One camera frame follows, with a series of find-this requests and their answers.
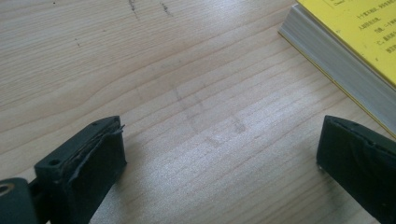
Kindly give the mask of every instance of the circular hole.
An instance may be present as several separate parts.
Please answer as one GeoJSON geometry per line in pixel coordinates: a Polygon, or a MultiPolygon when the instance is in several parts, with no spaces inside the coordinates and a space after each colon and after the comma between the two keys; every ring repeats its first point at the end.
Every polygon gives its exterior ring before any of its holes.
{"type": "Polygon", "coordinates": [[[5,194],[8,194],[13,189],[14,189],[14,184],[12,184],[12,183],[1,184],[0,185],[0,197],[5,194]]]}
{"type": "Polygon", "coordinates": [[[52,160],[49,162],[49,165],[58,165],[60,162],[60,160],[52,160]]]}

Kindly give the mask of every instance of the thick book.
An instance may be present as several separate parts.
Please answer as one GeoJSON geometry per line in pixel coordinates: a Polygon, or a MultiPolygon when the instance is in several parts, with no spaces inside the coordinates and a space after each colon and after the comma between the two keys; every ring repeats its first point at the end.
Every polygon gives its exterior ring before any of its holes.
{"type": "Polygon", "coordinates": [[[279,32],[396,137],[396,0],[300,0],[279,32]]]}

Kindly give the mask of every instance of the black plastic object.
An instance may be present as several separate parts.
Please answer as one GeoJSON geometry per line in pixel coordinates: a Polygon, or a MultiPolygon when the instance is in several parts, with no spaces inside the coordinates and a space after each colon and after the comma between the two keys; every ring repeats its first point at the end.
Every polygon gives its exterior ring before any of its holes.
{"type": "Polygon", "coordinates": [[[318,165],[381,223],[396,223],[396,143],[358,123],[326,116],[318,165]]]}
{"type": "Polygon", "coordinates": [[[0,193],[0,217],[12,219],[0,223],[89,223],[126,165],[121,133],[120,117],[97,120],[37,163],[29,186],[23,179],[4,180],[14,187],[0,193]],[[32,207],[35,218],[26,221],[21,216],[30,216],[32,207]]]}

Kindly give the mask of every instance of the yellow book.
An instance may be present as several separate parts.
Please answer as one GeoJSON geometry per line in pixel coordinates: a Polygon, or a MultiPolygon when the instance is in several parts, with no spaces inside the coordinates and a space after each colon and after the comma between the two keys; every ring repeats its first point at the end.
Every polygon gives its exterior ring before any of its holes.
{"type": "Polygon", "coordinates": [[[298,2],[392,88],[396,87],[396,0],[298,2]]]}

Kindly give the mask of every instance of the light wood tabletop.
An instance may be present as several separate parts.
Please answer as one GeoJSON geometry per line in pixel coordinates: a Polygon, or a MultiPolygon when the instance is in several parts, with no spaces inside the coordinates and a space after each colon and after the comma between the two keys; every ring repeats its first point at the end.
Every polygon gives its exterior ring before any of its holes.
{"type": "Polygon", "coordinates": [[[325,115],[390,137],[277,32],[293,0],[0,1],[0,179],[120,115],[91,223],[376,223],[316,166],[325,115]]]}

